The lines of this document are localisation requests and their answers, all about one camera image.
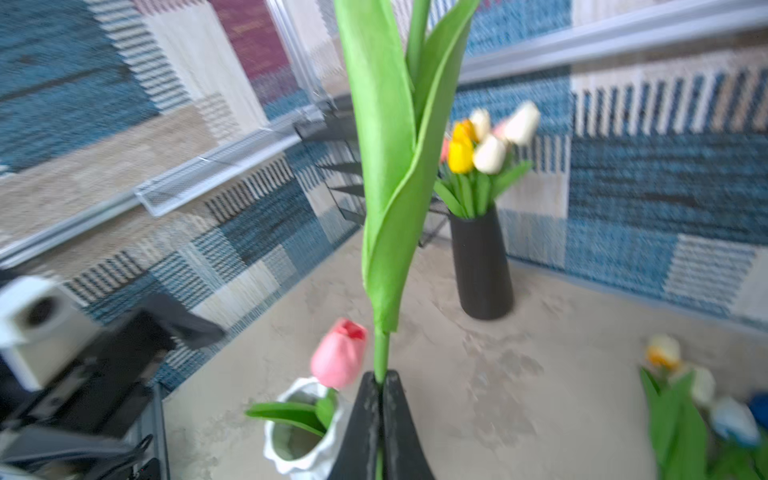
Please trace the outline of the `black cylindrical vase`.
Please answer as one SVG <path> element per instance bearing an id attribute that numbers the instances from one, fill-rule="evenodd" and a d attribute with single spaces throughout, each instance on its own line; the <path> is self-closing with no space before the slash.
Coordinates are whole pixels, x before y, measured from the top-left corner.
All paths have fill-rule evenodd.
<path id="1" fill-rule="evenodd" d="M 461 308 L 477 320 L 498 320 L 514 304 L 506 249 L 496 206 L 483 216 L 449 216 Z"/>

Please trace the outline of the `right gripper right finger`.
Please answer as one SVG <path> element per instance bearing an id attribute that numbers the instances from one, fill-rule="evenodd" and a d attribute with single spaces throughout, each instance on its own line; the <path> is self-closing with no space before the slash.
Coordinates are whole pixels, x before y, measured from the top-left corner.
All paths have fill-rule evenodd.
<path id="1" fill-rule="evenodd" d="M 383 478 L 434 480 L 396 370 L 386 374 L 381 398 Z"/>

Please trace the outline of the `orange yellow tulip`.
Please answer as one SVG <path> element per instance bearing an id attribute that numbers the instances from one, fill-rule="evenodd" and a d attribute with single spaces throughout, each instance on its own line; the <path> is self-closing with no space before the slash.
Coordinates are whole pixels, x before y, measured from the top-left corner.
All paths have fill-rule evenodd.
<path id="1" fill-rule="evenodd" d="M 474 125 L 468 119 L 458 121 L 454 124 L 452 141 L 473 145 L 476 141 Z"/>

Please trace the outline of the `blue tulip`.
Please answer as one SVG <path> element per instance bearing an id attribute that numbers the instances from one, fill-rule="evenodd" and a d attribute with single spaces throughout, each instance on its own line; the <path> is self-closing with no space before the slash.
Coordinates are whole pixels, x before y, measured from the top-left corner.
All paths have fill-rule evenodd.
<path id="1" fill-rule="evenodd" d="M 748 401 L 748 408 L 756 423 L 768 429 L 768 392 L 761 391 L 753 394 Z"/>
<path id="2" fill-rule="evenodd" d="M 750 409 L 732 397 L 722 397 L 712 405 L 710 425 L 721 442 L 708 478 L 762 479 L 757 454 L 763 438 Z"/>

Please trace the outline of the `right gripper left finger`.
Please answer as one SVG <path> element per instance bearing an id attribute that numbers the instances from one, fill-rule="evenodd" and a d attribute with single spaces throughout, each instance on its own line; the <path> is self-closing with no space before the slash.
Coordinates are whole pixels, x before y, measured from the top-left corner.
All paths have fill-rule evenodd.
<path id="1" fill-rule="evenodd" d="M 329 480 L 375 480 L 382 429 L 381 390 L 373 372 L 366 372 L 347 424 Z"/>

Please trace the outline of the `cream white tulip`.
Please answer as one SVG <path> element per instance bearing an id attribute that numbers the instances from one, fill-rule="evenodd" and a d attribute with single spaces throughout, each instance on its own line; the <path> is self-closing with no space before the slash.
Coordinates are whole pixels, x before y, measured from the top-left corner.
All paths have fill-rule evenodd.
<path id="1" fill-rule="evenodd" d="M 532 101 L 522 103 L 509 117 L 502 129 L 503 139 L 517 146 L 527 146 L 533 140 L 541 112 Z"/>

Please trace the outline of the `white ribbed ceramic vase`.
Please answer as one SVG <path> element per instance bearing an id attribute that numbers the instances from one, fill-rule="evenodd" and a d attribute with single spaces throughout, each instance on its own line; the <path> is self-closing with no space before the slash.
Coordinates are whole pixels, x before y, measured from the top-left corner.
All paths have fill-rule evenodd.
<path id="1" fill-rule="evenodd" d="M 263 455 L 277 472 L 290 479 L 327 479 L 341 449 L 352 404 L 341 394 L 329 432 L 318 437 L 299 427 L 267 421 Z"/>

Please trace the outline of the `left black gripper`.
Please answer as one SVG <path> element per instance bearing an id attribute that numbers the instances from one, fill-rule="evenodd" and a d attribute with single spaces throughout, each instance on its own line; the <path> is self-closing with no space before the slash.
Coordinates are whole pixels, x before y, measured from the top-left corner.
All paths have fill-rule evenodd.
<path id="1" fill-rule="evenodd" d="M 151 379 L 173 339 L 200 350 L 224 337 L 175 298 L 147 297 L 3 421 L 2 478 L 169 478 L 161 395 Z"/>

